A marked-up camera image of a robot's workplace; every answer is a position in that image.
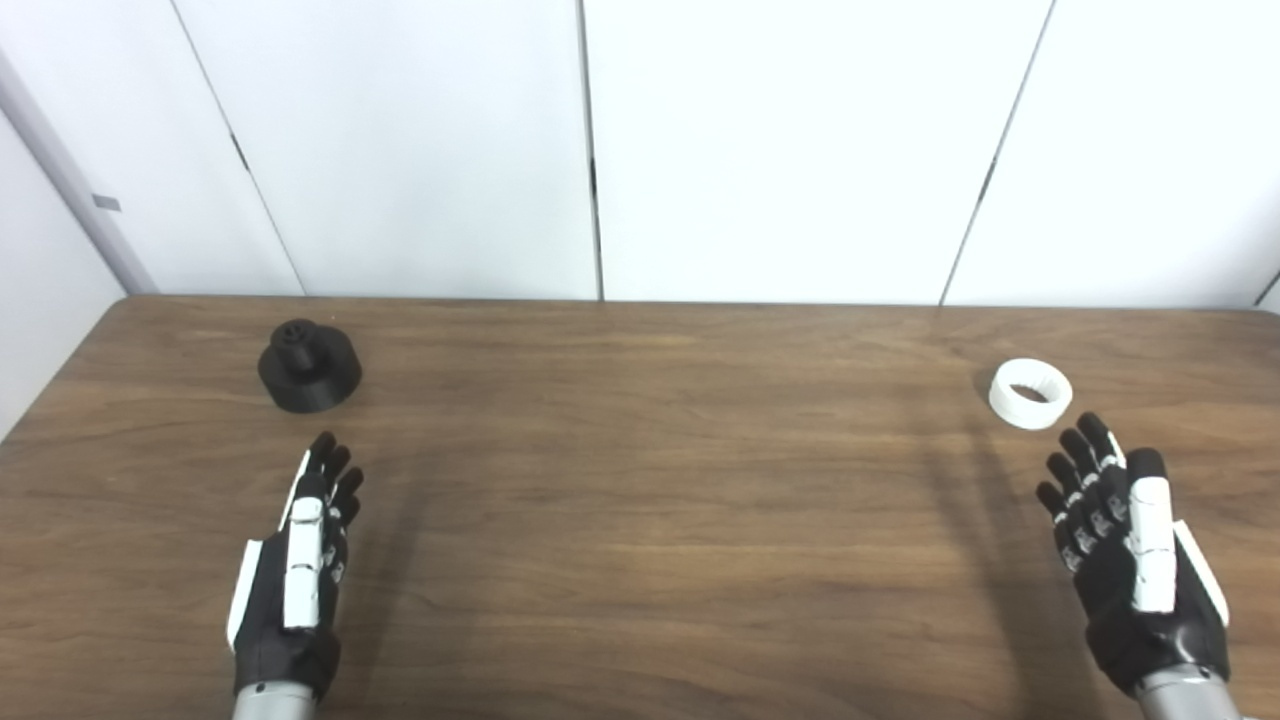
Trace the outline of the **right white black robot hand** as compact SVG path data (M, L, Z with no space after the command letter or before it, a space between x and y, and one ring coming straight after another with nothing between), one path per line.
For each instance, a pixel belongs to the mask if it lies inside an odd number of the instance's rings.
M1059 443L1036 495L1096 666L1130 697L1180 667L1229 680L1229 606L1189 527L1174 516L1162 454L1124 450L1096 413L1083 413Z

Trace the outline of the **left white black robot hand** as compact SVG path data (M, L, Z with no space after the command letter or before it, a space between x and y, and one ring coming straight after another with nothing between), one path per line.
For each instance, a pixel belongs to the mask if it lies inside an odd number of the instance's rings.
M312 719L332 688L362 483L349 450L323 432L300 460L275 532L246 543L227 619L236 719Z

